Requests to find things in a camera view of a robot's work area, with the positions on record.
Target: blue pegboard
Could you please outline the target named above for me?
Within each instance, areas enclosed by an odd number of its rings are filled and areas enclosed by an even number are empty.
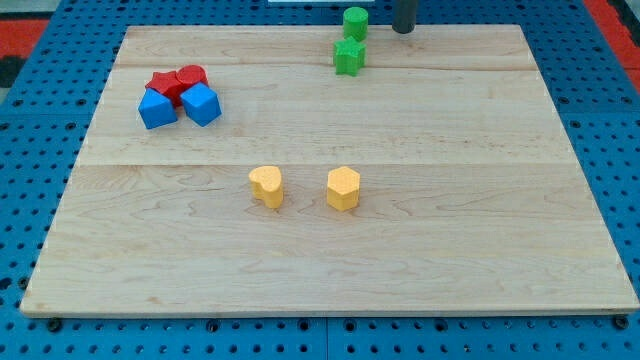
[[[391,1],[369,8],[389,24]],[[128,25],[339,24],[264,0],[63,0],[0,107],[0,358],[640,357],[629,318],[32,320],[17,307]],[[419,23],[520,24],[636,291],[640,98],[580,1],[422,0]]]

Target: wooden board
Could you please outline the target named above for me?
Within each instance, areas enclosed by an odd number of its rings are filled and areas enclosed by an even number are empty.
[[[22,301],[33,317],[624,313],[638,299],[518,26],[132,27]],[[153,71],[224,115],[147,131]],[[285,200],[252,199],[277,164]],[[325,202],[361,173],[360,206]]]

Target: wooden cutting board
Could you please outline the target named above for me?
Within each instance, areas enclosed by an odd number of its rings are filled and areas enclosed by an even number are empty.
[[[638,299],[518,26],[131,27],[22,301],[33,317],[625,313]],[[153,71],[224,115],[145,130]],[[280,165],[285,199],[251,196]],[[326,204],[327,172],[360,206]]]

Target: block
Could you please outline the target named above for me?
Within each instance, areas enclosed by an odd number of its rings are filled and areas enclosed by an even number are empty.
[[[222,115],[218,94],[203,83],[192,86],[180,97],[187,116],[200,126],[207,126]]]
[[[204,71],[202,66],[199,65],[187,65],[182,69],[178,70],[176,75],[178,81],[185,86],[185,90],[191,88],[193,85],[201,82],[207,86],[209,86],[209,81],[207,80],[207,72]]]
[[[344,38],[353,36],[356,41],[367,38],[367,27],[369,26],[369,13],[361,7],[350,7],[342,14],[342,28]]]
[[[357,42],[352,36],[333,43],[333,64],[336,74],[358,75],[364,66],[367,45]]]
[[[186,89],[185,85],[178,81],[177,73],[169,71],[166,73],[154,72],[151,81],[145,85],[147,89],[153,89],[168,97],[174,108],[182,106],[180,94]]]
[[[149,130],[178,121],[171,100],[153,89],[145,91],[138,112]]]
[[[284,199],[282,174],[277,166],[261,166],[249,173],[251,191],[256,199],[263,200],[270,209],[277,209]]]
[[[358,206],[360,197],[360,174],[342,166],[329,171],[327,180],[327,203],[338,211]]]

